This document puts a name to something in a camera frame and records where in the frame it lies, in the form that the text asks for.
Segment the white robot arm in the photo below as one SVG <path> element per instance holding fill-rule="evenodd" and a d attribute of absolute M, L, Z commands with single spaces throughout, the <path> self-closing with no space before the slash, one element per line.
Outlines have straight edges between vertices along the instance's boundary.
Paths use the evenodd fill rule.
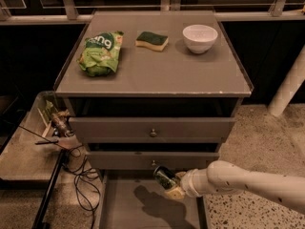
<path fill-rule="evenodd" d="M 200 198 L 206 194 L 248 191 L 305 214 L 304 177 L 248 171 L 222 160 L 212 162 L 206 169 L 176 174 L 168 169 L 165 171 L 166 177 L 170 179 L 170 188 L 166 190 L 169 198 Z"/>

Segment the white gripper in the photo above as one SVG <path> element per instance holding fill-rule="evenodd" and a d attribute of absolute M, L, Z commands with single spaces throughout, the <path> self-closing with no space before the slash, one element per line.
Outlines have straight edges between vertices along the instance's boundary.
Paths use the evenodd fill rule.
<path fill-rule="evenodd" d="M 169 199 L 180 200 L 185 197 L 185 194 L 190 198 L 200 198 L 201 194 L 197 192 L 194 187 L 193 178 L 197 169 L 189 170 L 186 172 L 178 172 L 175 175 L 181 179 L 180 187 L 175 186 L 165 191 L 165 195 Z"/>

